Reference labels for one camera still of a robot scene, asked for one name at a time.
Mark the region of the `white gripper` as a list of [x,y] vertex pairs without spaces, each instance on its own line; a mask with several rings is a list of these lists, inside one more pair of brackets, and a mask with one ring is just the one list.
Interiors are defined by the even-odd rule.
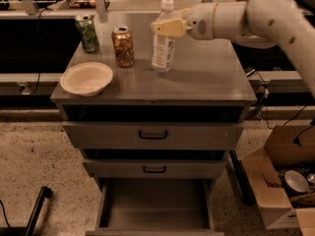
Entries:
[[180,10],[173,10],[171,17],[175,19],[155,21],[151,23],[154,34],[170,37],[182,37],[186,31],[196,40],[213,40],[215,3],[202,3]]

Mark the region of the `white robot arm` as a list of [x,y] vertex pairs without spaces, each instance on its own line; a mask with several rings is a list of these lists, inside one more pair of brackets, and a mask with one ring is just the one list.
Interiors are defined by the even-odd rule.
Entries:
[[315,96],[315,29],[294,0],[202,3],[160,16],[151,29],[161,36],[222,38],[255,48],[277,45]]

